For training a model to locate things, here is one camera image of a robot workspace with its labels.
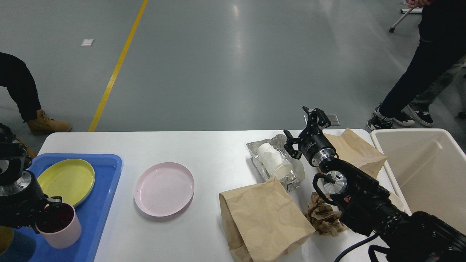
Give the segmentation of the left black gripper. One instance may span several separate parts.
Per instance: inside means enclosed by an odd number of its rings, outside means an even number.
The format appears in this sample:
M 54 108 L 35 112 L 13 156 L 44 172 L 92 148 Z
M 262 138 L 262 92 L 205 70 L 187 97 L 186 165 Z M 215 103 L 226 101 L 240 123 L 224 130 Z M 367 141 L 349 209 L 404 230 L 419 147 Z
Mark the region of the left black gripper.
M 18 181 L 1 187 L 0 225 L 14 229 L 35 227 L 42 210 L 56 213 L 62 205 L 62 196 L 48 197 L 35 175 L 25 170 Z

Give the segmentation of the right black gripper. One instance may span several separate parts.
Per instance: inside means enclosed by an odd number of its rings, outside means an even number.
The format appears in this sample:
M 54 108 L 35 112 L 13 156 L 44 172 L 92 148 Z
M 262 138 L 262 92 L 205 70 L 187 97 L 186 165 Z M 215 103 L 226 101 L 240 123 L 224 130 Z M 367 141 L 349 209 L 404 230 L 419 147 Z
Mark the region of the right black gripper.
M 331 126 L 331 121 L 325 112 L 319 108 L 313 110 L 306 106 L 302 107 L 307 115 L 306 126 L 298 138 L 292 136 L 290 131 L 283 130 L 286 143 L 283 148 L 293 159 L 301 159 L 303 155 L 313 167 L 319 167 L 321 162 L 333 159 L 336 149 L 323 134 L 323 129 Z

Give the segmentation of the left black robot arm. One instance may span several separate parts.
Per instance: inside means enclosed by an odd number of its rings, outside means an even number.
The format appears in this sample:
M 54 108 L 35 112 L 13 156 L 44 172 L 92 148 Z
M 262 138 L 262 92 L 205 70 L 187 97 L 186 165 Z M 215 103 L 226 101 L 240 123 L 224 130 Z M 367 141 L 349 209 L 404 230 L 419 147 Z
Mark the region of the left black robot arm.
M 9 127 L 1 124 L 1 226 L 20 229 L 32 228 L 39 233 L 37 224 L 44 220 L 44 209 L 49 205 L 55 212 L 62 207 L 61 196 L 47 196 L 35 174 L 29 171 L 32 160 L 25 145 Z

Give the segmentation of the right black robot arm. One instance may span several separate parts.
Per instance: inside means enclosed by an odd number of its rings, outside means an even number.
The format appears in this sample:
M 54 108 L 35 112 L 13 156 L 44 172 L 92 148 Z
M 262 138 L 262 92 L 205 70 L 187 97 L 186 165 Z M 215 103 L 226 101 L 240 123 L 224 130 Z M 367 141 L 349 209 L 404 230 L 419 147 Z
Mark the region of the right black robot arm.
M 294 159 L 305 156 L 320 172 L 313 177 L 313 188 L 327 203 L 342 212 L 340 222 L 367 238 L 336 257 L 339 262 L 352 250 L 380 237 L 387 247 L 370 245 L 368 256 L 376 253 L 388 262 L 464 262 L 465 235 L 426 212 L 408 215 L 392 204 L 390 192 L 361 169 L 339 158 L 336 148 L 324 136 L 331 121 L 321 109 L 303 107 L 306 127 L 298 137 L 284 131 L 284 149 Z

